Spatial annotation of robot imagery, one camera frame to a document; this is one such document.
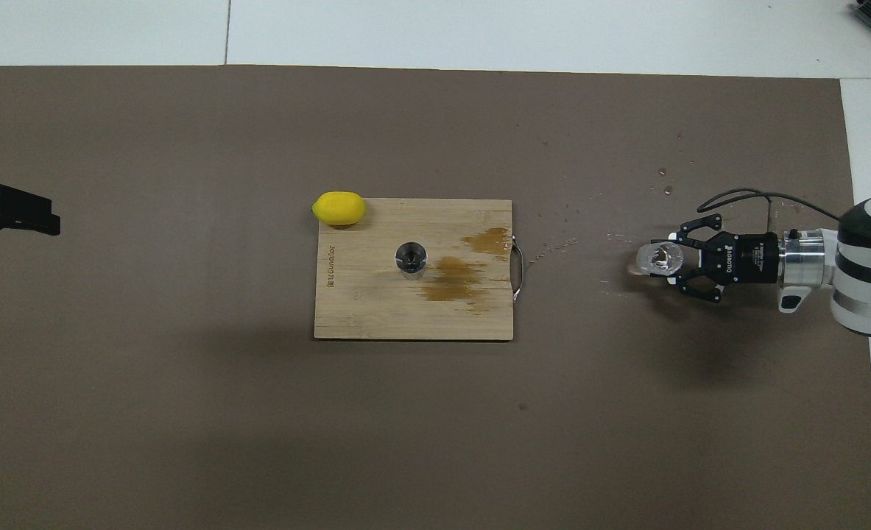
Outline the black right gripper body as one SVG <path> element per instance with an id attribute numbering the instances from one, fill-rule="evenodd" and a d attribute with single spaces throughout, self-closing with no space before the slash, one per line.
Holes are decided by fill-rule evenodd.
<path id="1" fill-rule="evenodd" d="M 780 239 L 774 232 L 715 235 L 718 284 L 775 284 L 780 277 Z"/>

